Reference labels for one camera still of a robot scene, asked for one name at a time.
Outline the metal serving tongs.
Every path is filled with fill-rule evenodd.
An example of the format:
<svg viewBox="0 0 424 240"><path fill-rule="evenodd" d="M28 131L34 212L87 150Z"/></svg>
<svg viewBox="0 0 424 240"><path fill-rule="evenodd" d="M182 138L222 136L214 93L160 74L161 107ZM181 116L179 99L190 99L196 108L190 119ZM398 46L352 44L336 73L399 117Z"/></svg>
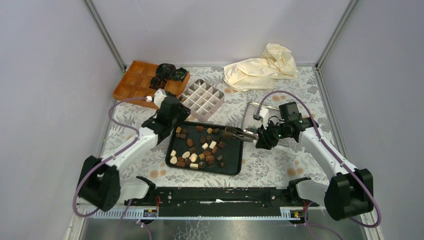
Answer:
<svg viewBox="0 0 424 240"><path fill-rule="evenodd" d="M228 139L238 139L243 142L256 142L258 140L258 136L250 131L242 130L237 127L226 126L222 135Z"/></svg>

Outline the black plastic tray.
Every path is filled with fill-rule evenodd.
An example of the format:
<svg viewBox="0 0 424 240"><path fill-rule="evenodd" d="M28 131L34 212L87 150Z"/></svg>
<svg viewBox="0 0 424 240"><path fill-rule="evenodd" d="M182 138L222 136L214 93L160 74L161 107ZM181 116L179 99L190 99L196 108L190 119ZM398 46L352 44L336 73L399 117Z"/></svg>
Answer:
<svg viewBox="0 0 424 240"><path fill-rule="evenodd" d="M223 136L225 126L185 121L173 131L165 163L171 168L235 176L241 172L244 144ZM187 145L192 139L193 146ZM210 149L211 141L216 142ZM189 151L190 157L182 158Z"/></svg>

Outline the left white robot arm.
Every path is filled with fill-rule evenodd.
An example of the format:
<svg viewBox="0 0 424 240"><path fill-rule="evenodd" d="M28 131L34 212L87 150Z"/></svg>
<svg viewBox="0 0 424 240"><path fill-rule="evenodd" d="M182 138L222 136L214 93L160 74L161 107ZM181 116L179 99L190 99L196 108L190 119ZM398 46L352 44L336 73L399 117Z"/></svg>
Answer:
<svg viewBox="0 0 424 240"><path fill-rule="evenodd" d="M121 195L120 171L127 169L139 154L160 144L191 113L173 96L154 96L152 101L158 107L155 114L143 122L141 128L128 126L135 131L133 137L106 158L89 156L84 160L72 198L72 209L77 216L90 216L78 211L77 198L95 206L94 213L107 212L114 207Z"/></svg>

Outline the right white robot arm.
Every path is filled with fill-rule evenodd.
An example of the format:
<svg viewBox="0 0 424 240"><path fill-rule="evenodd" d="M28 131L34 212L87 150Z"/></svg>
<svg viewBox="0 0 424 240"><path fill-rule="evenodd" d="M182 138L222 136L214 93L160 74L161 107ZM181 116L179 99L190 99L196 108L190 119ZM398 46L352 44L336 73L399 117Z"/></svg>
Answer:
<svg viewBox="0 0 424 240"><path fill-rule="evenodd" d="M304 177L289 182L287 201L293 206L305 200L325 207L336 221L374 210L373 176L348 162L322 134L311 117L303 117L295 102L279 106L279 116L258 106L253 118L261 121L257 129L256 148L270 150L280 140L293 139L316 160L329 183L318 183Z"/></svg>

